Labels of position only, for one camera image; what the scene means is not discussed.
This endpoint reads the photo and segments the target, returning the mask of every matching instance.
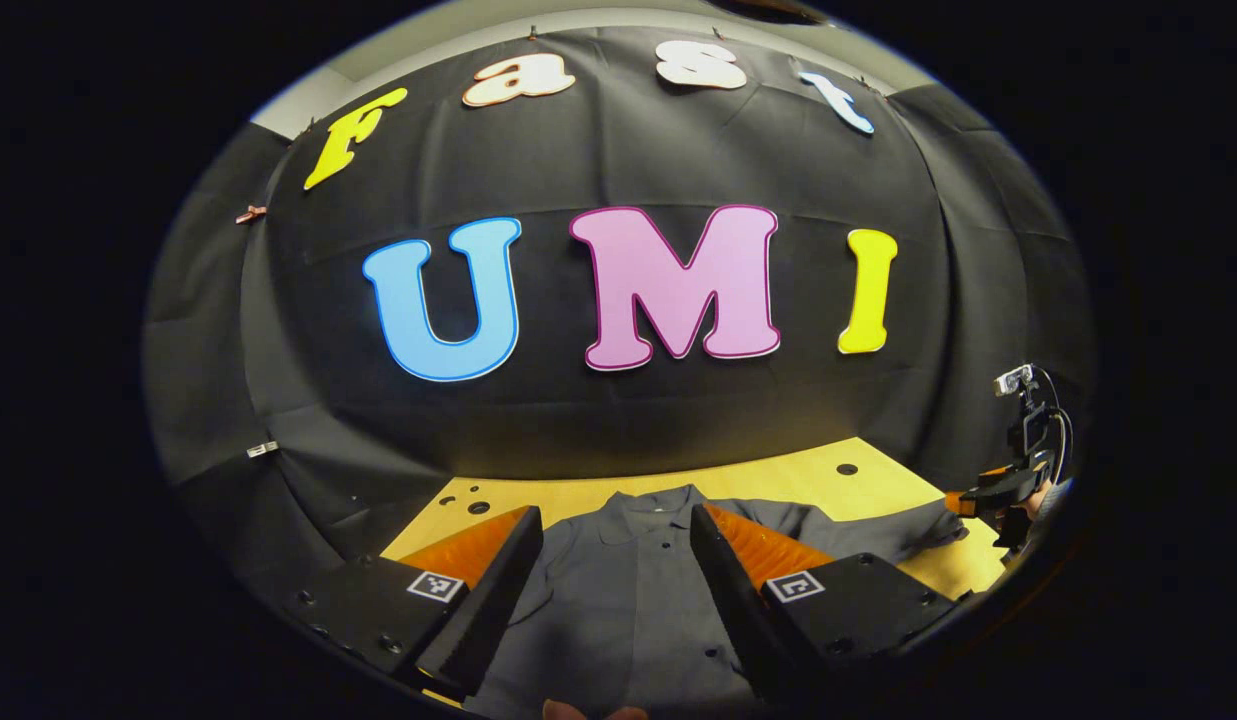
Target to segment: table surface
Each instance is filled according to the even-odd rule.
[[[857,471],[842,474],[841,465]],[[699,470],[571,480],[499,480],[454,478],[432,499],[391,544],[381,552],[398,560],[413,551],[444,539],[495,515],[523,505],[539,506],[542,529],[560,520],[600,510],[615,492],[644,495],[659,489],[694,484],[710,499],[774,500],[815,505],[833,520],[873,518],[908,510],[943,496],[891,456],[858,438],[763,460],[738,461]],[[468,507],[489,504],[484,513]],[[1004,548],[992,547],[996,532],[982,520],[965,520],[969,536],[944,547],[924,551],[898,565],[934,591],[957,598],[974,589],[983,591],[1003,573]]]

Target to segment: pink letter m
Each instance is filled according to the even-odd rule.
[[[764,208],[711,213],[688,265],[638,208],[583,213],[569,234],[591,247],[599,339],[588,365],[626,370],[649,362],[654,346],[636,334],[636,304],[677,360],[690,351],[711,299],[715,328],[703,341],[714,358],[769,354],[781,340],[769,323],[769,236],[778,218]]]

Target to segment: finger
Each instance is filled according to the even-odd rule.
[[[649,714],[637,706],[622,706],[605,720],[649,720]]]
[[[567,701],[549,700],[542,703],[542,720],[588,720],[588,716]]]

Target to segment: ceiling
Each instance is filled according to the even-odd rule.
[[[495,24],[532,19],[542,14],[567,12],[583,9],[654,9],[679,14],[695,14],[722,22],[746,24],[819,53],[861,68],[888,83],[896,90],[925,85],[934,82],[902,56],[892,53],[878,42],[851,28],[787,26],[787,24],[762,24],[727,14],[701,0],[452,0],[426,12],[414,14],[382,32],[367,38],[327,63],[351,82],[359,82],[398,61],[418,54],[423,49],[455,37],[468,35]]]

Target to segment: letter u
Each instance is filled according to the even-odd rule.
[[[449,234],[449,247],[468,256],[476,296],[476,332],[464,341],[443,341],[430,332],[422,265],[430,257],[423,240],[395,242],[365,259],[374,283],[382,336],[391,358],[426,381],[470,381],[492,372],[516,348],[520,320],[508,247],[521,236],[516,218],[468,223]]]

